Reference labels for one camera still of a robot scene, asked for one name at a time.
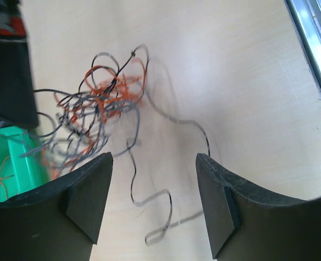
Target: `table surface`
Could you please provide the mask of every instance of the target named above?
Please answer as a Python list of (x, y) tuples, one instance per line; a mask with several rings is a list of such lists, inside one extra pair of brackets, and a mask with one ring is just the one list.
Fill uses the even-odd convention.
[[(94, 55), (124, 61), (139, 44), (152, 58), (155, 102), (206, 130), (212, 158), (270, 190), (321, 196), (321, 95), (292, 21), (279, 0), (24, 0), (35, 88), (75, 92)], [(51, 95), (39, 111), (54, 115)], [(50, 125), (44, 121), (42, 129)], [(106, 151), (132, 137), (127, 118)], [(173, 220), (201, 209), (195, 157), (202, 134), (163, 119), (145, 103), (140, 146), (133, 149), (135, 198), (161, 189), (173, 196)], [(130, 199), (133, 165), (115, 158), (110, 192), (91, 261), (212, 260), (203, 216), (168, 231), (153, 246), (144, 236), (162, 226), (166, 197), (138, 208)]]

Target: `green plastic box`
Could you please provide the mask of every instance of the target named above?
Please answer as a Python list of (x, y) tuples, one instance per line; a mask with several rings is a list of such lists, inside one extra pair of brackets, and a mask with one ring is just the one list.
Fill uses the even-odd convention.
[[(28, 134), (23, 134), (23, 130), (17, 127), (2, 128), (0, 134), (22, 139), (31, 147), (34, 147), (37, 143), (36, 140), (32, 140)], [(2, 180), (7, 189), (8, 198), (49, 182), (48, 172), (45, 167), (40, 165), (38, 160), (33, 157), (20, 157), (27, 150), (25, 145), (0, 136), (0, 168), (2, 162), (9, 156), (1, 172), (2, 178), (11, 176)], [(5, 200), (7, 200), (6, 192), (0, 185), (0, 202)]]

